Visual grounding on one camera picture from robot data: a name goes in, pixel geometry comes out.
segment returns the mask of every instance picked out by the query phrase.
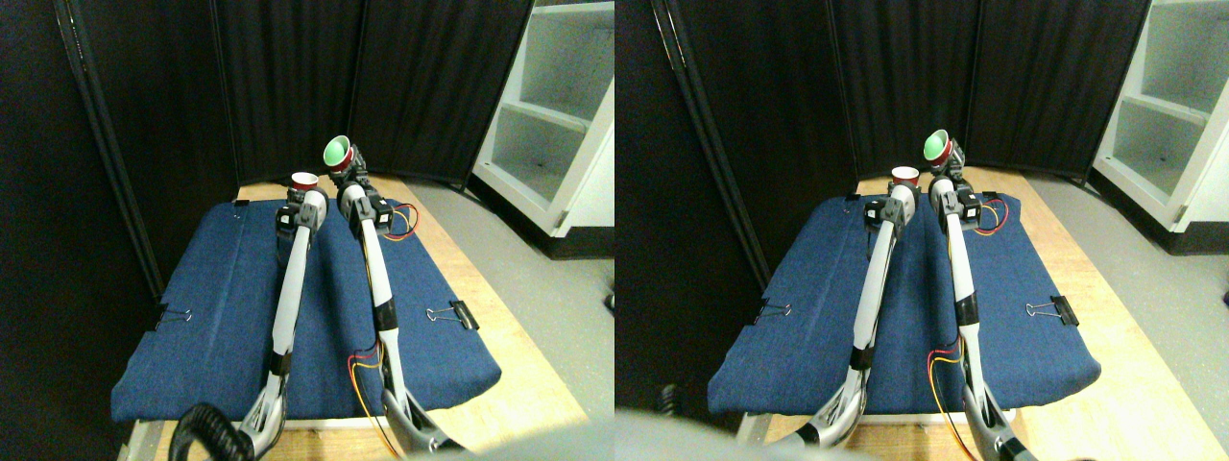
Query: white shelving unit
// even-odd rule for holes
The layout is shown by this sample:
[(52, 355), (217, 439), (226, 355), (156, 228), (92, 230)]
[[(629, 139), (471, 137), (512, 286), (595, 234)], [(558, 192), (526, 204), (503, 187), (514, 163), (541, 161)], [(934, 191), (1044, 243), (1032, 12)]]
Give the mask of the white shelving unit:
[(1229, 0), (1158, 0), (1093, 167), (1170, 232), (1229, 221)]
[(474, 175), (552, 237), (614, 225), (614, 2), (538, 6)]

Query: paper cup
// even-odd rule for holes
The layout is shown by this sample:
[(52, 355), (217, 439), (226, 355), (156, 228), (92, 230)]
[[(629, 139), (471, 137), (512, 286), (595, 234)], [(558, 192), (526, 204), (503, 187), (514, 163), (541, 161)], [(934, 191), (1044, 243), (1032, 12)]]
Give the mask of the paper cup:
[(892, 184), (900, 184), (902, 182), (908, 182), (913, 186), (918, 184), (918, 168), (912, 166), (898, 166), (892, 168)]
[(297, 172), (290, 175), (290, 181), (294, 182), (291, 187), (299, 191), (311, 191), (320, 183), (320, 177), (312, 173)]

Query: wire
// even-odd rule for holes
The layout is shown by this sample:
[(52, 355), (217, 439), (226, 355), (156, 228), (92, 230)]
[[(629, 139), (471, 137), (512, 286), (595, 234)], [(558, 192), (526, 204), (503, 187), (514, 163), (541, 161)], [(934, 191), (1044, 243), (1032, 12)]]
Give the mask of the wire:
[[(964, 357), (965, 357), (965, 347), (964, 345), (965, 345), (964, 342), (959, 342), (959, 347), (955, 348), (955, 349), (952, 349), (952, 350), (938, 350), (938, 349), (932, 350), (930, 355), (927, 358), (927, 369), (925, 369), (925, 372), (927, 372), (927, 379), (930, 381), (930, 395), (934, 396), (934, 403), (936, 406), (939, 406), (939, 413), (943, 413), (943, 417), (945, 419), (948, 419), (948, 429), (951, 430), (951, 435), (956, 438), (957, 443), (960, 443), (960, 449), (965, 452), (965, 456), (968, 456), (970, 460), (976, 461), (977, 459), (973, 457), (973, 454), (968, 451), (968, 446), (965, 445), (965, 439), (960, 436), (959, 431), (956, 431), (956, 423), (951, 420), (951, 414), (948, 414), (948, 412), (945, 409), (943, 409), (943, 401), (939, 398), (939, 387), (935, 386), (935, 384), (934, 384), (934, 364), (936, 361), (946, 361), (949, 364), (960, 364), (960, 360), (962, 360)], [(936, 352), (949, 353), (949, 354), (951, 352), (960, 352), (960, 355), (956, 357), (955, 360), (952, 360), (952, 359), (949, 359), (946, 357), (935, 357), (934, 353), (936, 353)]]
[[(989, 207), (989, 204), (992, 204), (994, 202), (998, 202), (998, 203), (1003, 204), (1003, 219), (999, 219), (998, 210), (995, 210), (993, 207)], [(978, 224), (978, 227), (973, 229), (973, 231), (976, 231), (977, 235), (991, 236), (991, 235), (997, 234), (999, 230), (1003, 229), (1003, 225), (1007, 224), (1008, 218), (1011, 216), (1011, 208), (1009, 208), (1008, 204), (1007, 204), (1007, 202), (1004, 202), (1000, 198), (987, 200), (984, 204), (982, 204), (982, 208), (991, 210), (991, 213), (994, 213), (994, 227), (982, 229), (980, 226), (980, 224)]]
[[(402, 214), (401, 211), (397, 211), (399, 209), (410, 209), (410, 210), (414, 210), (414, 213), (413, 213), (414, 214), (414, 224), (409, 223), (409, 218), (406, 214)], [(385, 234), (385, 238), (388, 238), (388, 240), (395, 241), (395, 242), (399, 242), (399, 241), (406, 240), (409, 236), (414, 235), (414, 231), (418, 230), (418, 221), (422, 218), (422, 213), (418, 211), (418, 208), (414, 207), (414, 205), (412, 205), (412, 204), (403, 203), (403, 204), (399, 204), (397, 207), (393, 207), (392, 213), (396, 213), (398, 216), (401, 216), (401, 219), (403, 219), (406, 221), (406, 229), (407, 230), (406, 230), (406, 232), (402, 232), (402, 234), (392, 234), (392, 232)]]
[(380, 368), (380, 364), (383, 363), (383, 348), (380, 348), (379, 344), (380, 344), (380, 342), (376, 341), (377, 348), (376, 348), (376, 352), (372, 353), (372, 354), (376, 354), (376, 353), (380, 354), (380, 359), (376, 361), (375, 365), (367, 365), (367, 364), (364, 364), (361, 361), (353, 361), (356, 355), (350, 355), (350, 358), (347, 359), (347, 365), (348, 365), (349, 371), (350, 371), (350, 384), (354, 385), (354, 395), (359, 397), (359, 404), (363, 406), (363, 414), (367, 416), (367, 420), (371, 422), (371, 428), (372, 429), (380, 430), (380, 441), (382, 441), (383, 445), (385, 445), (385, 447), (388, 449), (388, 452), (391, 452), (393, 456), (399, 456), (399, 455), (397, 455), (397, 450), (392, 449), (392, 443), (388, 441), (388, 434), (385, 433), (383, 425), (380, 424), (379, 419), (372, 418), (371, 417), (371, 412), (367, 411), (367, 402), (366, 402), (366, 400), (363, 398), (363, 392), (359, 391), (359, 380), (354, 375), (354, 369), (358, 368), (358, 366), (363, 366), (363, 368)]

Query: black curtain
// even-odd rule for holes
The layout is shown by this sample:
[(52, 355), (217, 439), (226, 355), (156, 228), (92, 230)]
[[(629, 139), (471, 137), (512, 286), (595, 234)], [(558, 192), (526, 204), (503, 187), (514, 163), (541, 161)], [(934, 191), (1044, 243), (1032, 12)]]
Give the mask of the black curtain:
[(55, 4), (0, 16), (0, 459), (116, 459), (111, 387), (152, 299)]
[(921, 167), (922, 144), (940, 128), (966, 144), (977, 9), (977, 0), (832, 1), (859, 177)]
[(673, 12), (771, 274), (815, 205), (857, 186), (832, 17), (822, 2), (789, 1), (686, 1)]
[(367, 5), (350, 132), (372, 170), (469, 176), (532, 4)]
[(1084, 177), (1148, 4), (983, 0), (970, 162)]
[(619, 277), (614, 404), (653, 409), (677, 387), (680, 416), (732, 428), (708, 412), (708, 380), (760, 288), (741, 250), (665, 53), (648, 0), (614, 5), (614, 202)]
[(238, 184), (208, 2), (81, 2), (106, 101), (160, 277), (200, 216)]
[(364, 2), (215, 2), (240, 183), (323, 171), (347, 129)]

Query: gray floor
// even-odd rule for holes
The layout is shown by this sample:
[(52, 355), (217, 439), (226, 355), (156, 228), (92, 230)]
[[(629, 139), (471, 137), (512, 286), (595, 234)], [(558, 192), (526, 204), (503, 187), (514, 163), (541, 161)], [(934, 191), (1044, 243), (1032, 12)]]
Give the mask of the gray floor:
[(407, 181), (490, 283), (590, 418), (614, 411), (614, 259), (551, 261), (472, 195)]
[(1222, 301), (1229, 290), (1229, 256), (1169, 256), (1095, 195), (1050, 175), (1025, 177), (1229, 450), (1229, 306)]

